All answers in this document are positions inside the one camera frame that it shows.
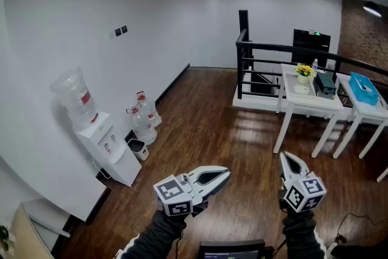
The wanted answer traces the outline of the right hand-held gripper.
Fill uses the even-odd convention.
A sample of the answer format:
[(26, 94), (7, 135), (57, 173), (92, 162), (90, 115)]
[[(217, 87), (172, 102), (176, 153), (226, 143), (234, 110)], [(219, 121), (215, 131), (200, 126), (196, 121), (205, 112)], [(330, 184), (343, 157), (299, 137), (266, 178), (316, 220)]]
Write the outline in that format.
[(279, 208), (288, 207), (296, 213), (306, 212), (319, 206), (327, 194), (323, 181), (310, 172), (307, 164), (290, 152), (280, 153), (281, 180), (278, 192)]

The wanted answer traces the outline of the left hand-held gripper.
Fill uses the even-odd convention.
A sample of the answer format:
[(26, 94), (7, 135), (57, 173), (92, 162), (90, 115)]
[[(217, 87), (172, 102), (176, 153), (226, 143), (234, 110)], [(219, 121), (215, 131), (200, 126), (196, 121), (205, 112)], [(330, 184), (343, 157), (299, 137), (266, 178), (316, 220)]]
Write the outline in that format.
[(153, 190), (168, 217), (196, 215), (208, 207), (209, 197), (221, 190), (230, 177), (226, 167), (200, 166), (188, 174), (168, 176), (156, 183)]

